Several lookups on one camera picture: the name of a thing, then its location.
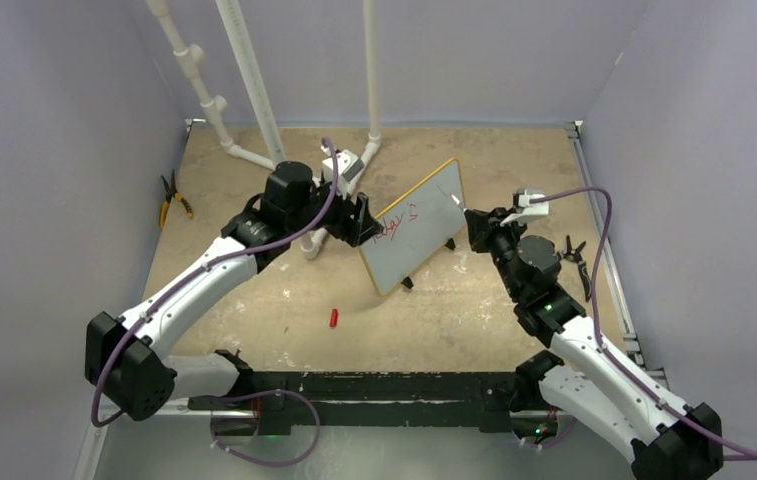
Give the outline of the yellow-framed whiteboard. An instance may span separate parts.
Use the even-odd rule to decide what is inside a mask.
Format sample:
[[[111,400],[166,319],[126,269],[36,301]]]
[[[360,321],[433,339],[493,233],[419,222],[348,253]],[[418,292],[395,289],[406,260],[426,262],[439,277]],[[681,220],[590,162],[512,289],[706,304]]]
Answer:
[[[379,214],[382,232],[359,247],[374,289],[394,291],[465,227],[460,162],[451,158]]]

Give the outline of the red marker cap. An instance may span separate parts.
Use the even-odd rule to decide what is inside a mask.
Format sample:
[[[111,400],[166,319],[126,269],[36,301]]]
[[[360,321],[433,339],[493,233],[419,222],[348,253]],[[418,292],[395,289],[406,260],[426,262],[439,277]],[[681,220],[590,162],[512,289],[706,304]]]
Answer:
[[[329,320],[329,327],[330,328],[336,328],[338,325],[338,319],[339,319],[339,311],[334,308],[331,311],[330,320]]]

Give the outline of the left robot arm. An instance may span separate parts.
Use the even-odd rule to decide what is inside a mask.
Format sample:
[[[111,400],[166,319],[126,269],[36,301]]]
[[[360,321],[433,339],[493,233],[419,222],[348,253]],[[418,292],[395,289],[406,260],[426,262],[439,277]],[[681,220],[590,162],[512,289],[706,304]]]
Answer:
[[[95,388],[92,423],[107,423],[99,416],[102,398],[135,421],[174,399],[208,396],[229,409],[246,405],[252,382],[241,375],[245,368],[236,355],[180,357],[173,347],[220,300],[300,237],[324,229],[358,247],[375,236],[380,225],[369,211],[368,196],[348,192],[353,167],[339,152],[324,160],[320,178],[304,163],[278,164],[263,191],[175,279],[117,317],[96,315],[85,339],[84,375]]]

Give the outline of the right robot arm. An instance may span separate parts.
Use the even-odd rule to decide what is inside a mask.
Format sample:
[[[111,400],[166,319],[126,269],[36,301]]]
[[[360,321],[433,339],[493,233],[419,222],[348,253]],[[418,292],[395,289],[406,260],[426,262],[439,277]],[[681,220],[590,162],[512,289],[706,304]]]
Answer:
[[[553,242],[526,235],[509,211],[463,211],[472,251],[490,255],[523,330],[545,351],[518,367],[518,399],[571,414],[606,440],[637,479],[708,479],[723,466],[719,415],[689,405],[597,332],[558,282]]]

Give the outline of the red whiteboard marker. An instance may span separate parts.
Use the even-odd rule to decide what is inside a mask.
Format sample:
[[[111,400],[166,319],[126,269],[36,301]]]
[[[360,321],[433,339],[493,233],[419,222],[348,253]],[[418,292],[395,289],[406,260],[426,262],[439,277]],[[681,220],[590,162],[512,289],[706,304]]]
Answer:
[[[454,202],[454,203],[456,204],[456,206],[457,206],[457,207],[458,207],[458,208],[459,208],[459,209],[460,209],[460,210],[461,210],[462,212],[466,212],[466,211],[467,211],[467,208],[466,208],[466,206],[465,206],[464,202],[463,202],[463,201],[462,201],[462,200],[461,200],[461,199],[460,199],[459,197],[457,197],[457,196],[456,196],[456,195],[454,195],[454,194],[450,194],[450,195],[449,195],[449,197],[450,197],[450,199],[451,199],[451,200],[452,200],[452,201],[453,201],[453,202]]]

